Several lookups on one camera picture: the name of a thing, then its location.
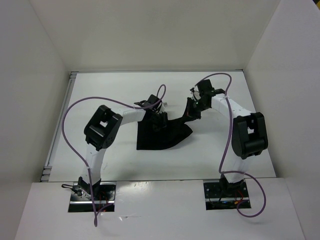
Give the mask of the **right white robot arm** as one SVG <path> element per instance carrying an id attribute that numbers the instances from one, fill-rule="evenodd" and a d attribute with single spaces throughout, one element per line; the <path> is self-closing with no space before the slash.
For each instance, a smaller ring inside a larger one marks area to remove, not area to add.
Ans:
<path id="1" fill-rule="evenodd" d="M 182 115 L 184 122 L 201 118 L 201 113 L 214 109 L 229 120 L 227 146 L 219 165 L 219 191 L 229 197 L 244 181 L 249 168 L 247 158 L 258 156 L 268 147 L 265 117 L 261 112 L 245 109 L 228 97 L 224 89 L 215 89 L 209 79 L 199 81 L 190 89 Z"/>

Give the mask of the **black skirt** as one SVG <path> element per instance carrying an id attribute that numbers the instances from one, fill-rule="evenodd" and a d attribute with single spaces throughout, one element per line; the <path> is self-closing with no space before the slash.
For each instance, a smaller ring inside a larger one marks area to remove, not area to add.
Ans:
<path id="1" fill-rule="evenodd" d="M 179 118 L 168 120 L 166 127 L 155 130 L 149 120 L 138 122 L 136 149 L 146 151 L 167 150 L 181 143 L 193 130 Z"/>

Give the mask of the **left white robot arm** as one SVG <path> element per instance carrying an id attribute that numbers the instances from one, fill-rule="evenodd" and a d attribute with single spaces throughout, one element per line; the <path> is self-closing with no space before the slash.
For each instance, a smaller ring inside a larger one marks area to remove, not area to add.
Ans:
<path id="1" fill-rule="evenodd" d="M 78 187 L 88 200 L 99 196 L 101 168 L 107 148 L 115 141 L 119 128 L 123 125 L 141 122 L 147 111 L 156 111 L 162 100 L 155 95 L 134 106 L 111 109 L 106 105 L 98 107 L 84 128 L 86 154 L 85 167 L 78 178 Z"/>

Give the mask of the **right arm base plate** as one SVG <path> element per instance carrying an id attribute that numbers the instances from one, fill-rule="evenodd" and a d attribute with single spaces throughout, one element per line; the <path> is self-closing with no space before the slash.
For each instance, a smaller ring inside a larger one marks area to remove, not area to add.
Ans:
<path id="1" fill-rule="evenodd" d="M 247 184 L 243 181 L 235 189 L 223 190 L 222 185 L 217 179 L 203 182 L 205 207 L 207 211 L 211 210 L 233 210 L 250 209 L 251 203 Z"/>

